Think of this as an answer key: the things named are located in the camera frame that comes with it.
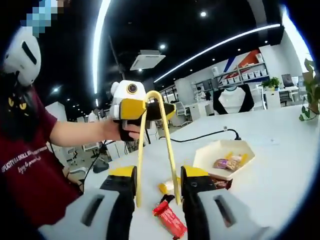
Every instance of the floor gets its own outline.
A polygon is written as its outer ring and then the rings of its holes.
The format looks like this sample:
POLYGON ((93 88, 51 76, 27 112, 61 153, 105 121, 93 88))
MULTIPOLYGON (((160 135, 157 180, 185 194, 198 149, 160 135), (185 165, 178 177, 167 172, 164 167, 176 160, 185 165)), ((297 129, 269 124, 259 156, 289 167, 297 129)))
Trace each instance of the floor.
MULTIPOLYGON (((181 127, 175 127, 175 126, 170 126, 169 127, 169 132, 170 134, 172 134, 173 132, 179 130, 181 127)), ((165 132, 162 128, 158 128, 157 130, 159 137, 164 137, 165 136, 165 132)), ((92 151, 83 151, 83 149, 81 147, 78 147, 76 149, 78 155, 76 158, 76 164, 71 163, 71 161, 69 161, 69 167, 70 170, 76 170, 82 167, 85 168, 89 168, 90 165, 92 164, 94 158, 91 158, 91 156, 93 155, 92 151)), ((100 155, 100 157, 102 157, 106 162, 108 162, 108 158, 106 156, 100 155)), ((84 179, 85 178, 85 174, 82 172, 79 173, 75 173, 73 174, 73 176, 75 176, 78 179, 84 179)))

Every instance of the hand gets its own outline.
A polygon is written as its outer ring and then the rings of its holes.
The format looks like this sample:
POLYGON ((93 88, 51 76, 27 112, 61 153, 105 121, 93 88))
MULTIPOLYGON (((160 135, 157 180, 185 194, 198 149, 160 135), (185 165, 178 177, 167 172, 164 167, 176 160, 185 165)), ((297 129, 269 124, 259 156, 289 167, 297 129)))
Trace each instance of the hand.
MULTIPOLYGON (((125 131, 129 131, 129 136, 135 140, 139 139, 140 127, 132 124, 128 124, 125 131)), ((103 132, 105 140, 120 141, 119 123, 114 122, 111 118, 103 121, 103 132)))

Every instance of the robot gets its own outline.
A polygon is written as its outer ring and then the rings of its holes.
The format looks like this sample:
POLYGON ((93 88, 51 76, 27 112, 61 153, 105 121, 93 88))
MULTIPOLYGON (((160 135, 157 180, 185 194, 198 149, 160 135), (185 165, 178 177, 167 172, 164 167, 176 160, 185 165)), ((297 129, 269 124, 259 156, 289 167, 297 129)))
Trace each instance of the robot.
MULTIPOLYGON (((14 81, 9 85, 22 86, 22 89, 28 87, 38 76, 40 65, 41 54, 36 38, 31 31, 21 28, 5 56, 3 70, 7 75, 14 75, 14 81)), ((167 123, 167 119, 175 113, 175 106, 164 104, 156 91, 146 93, 140 82, 123 80, 114 83, 111 93, 113 102, 110 114, 114 121, 122 123, 119 124, 122 137, 128 137, 123 124, 135 121, 141 125, 138 166, 110 170, 100 189, 86 191, 67 207, 63 219, 54 225, 44 225, 38 229, 45 239, 128 240, 131 221, 134 221, 135 198, 137 207, 141 205, 140 178, 146 121, 163 120, 171 172, 174 179, 177 179, 167 123), (150 97, 156 98, 157 102, 148 103, 150 97)), ((175 180, 173 183, 175 200, 180 204, 178 183, 175 180)), ((181 195, 189 240, 275 237, 273 229, 260 227, 253 222, 249 217, 248 207, 229 191, 216 189, 208 173, 202 169, 181 167, 181 195), (224 223, 226 216, 231 224, 229 227, 224 223)))

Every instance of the ceiling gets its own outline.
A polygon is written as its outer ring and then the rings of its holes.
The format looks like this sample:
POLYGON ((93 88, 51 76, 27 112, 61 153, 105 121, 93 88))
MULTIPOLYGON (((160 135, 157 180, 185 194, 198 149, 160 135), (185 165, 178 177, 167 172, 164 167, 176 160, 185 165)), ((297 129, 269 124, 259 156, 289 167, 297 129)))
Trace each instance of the ceiling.
MULTIPOLYGON (((38 39, 42 66, 35 87, 45 105, 55 101, 64 104, 69 120, 88 114, 95 107, 96 98, 99 106, 106 108, 106 92, 114 81, 122 79, 120 69, 129 80, 155 80, 216 43, 281 22, 276 0, 111 0, 99 48, 98 94, 94 95, 92 49, 101 2, 71 0, 38 39), (166 48, 159 49, 160 44, 166 48), (153 69, 130 71, 140 50, 160 50, 166 57, 153 69)), ((266 40, 268 44, 279 44, 282 34, 283 29, 277 28, 228 42, 164 77, 155 89, 174 84, 174 79, 188 76, 190 69, 194 73, 256 49, 266 40)))

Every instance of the white hexagonal plate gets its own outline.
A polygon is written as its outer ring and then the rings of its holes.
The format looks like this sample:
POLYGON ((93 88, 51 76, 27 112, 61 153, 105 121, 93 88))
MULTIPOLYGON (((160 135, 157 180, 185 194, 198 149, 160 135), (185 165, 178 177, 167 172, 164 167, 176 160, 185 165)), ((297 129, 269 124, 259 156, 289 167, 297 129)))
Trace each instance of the white hexagonal plate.
POLYGON ((195 152, 193 166, 205 170, 215 178, 231 180, 238 172, 246 168, 246 165, 250 163, 255 156, 246 141, 219 140, 199 148, 195 152), (232 152, 233 156, 248 154, 245 165, 234 172, 213 167, 216 160, 225 158, 230 152, 232 152))

